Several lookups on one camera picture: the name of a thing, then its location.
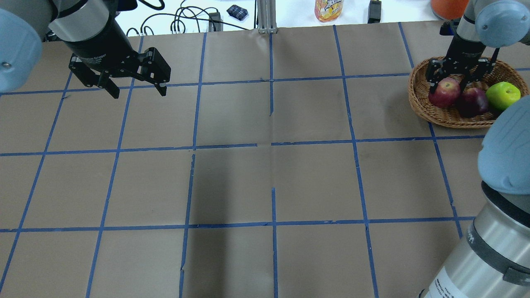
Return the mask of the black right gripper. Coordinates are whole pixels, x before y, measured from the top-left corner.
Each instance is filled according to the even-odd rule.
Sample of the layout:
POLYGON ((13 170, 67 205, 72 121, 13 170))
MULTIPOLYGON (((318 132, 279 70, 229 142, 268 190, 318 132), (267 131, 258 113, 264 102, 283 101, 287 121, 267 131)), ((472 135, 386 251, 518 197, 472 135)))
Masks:
POLYGON ((490 74, 496 66, 500 49, 496 48, 490 58, 482 54, 486 45, 478 41, 469 41, 454 35, 444 57, 429 59, 426 68, 426 81, 429 93, 434 94, 439 82, 450 75, 461 75, 460 90, 490 74))

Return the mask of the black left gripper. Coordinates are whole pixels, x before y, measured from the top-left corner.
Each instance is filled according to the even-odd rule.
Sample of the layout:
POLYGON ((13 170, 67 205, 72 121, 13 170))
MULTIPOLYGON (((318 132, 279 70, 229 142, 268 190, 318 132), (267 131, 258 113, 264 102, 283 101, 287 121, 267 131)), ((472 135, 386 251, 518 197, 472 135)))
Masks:
POLYGON ((161 96, 167 94, 171 78, 167 61, 155 47, 135 51, 113 17, 98 34, 68 42, 68 47, 72 50, 69 69, 85 86, 97 86, 118 99, 120 89, 111 79, 131 77, 154 85, 161 96))

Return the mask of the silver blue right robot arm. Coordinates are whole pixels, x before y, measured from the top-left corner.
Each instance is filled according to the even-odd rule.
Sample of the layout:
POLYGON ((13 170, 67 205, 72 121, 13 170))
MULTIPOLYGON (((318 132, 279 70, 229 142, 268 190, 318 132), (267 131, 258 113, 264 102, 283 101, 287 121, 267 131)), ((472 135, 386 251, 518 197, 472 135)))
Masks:
MULTIPOLYGON (((470 0, 448 22, 452 43, 443 58, 427 62, 434 92, 450 75, 464 85, 493 70, 496 50, 529 43, 528 0, 470 0)), ((529 296, 529 96, 503 111, 482 142, 478 170, 485 206, 443 262, 420 298, 522 298, 529 296)))

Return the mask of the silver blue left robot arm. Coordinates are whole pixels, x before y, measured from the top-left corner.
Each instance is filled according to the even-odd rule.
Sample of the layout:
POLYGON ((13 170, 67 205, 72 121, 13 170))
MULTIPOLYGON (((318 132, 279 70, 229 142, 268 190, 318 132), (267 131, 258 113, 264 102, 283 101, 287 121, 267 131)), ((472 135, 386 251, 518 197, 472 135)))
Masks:
POLYGON ((150 47, 135 51, 116 21, 118 12, 137 8, 136 0, 2 0, 0 89, 23 86, 42 53, 42 43, 53 33, 72 51, 69 69, 87 87, 96 86, 118 98, 113 78, 148 82, 166 95, 171 68, 150 47))

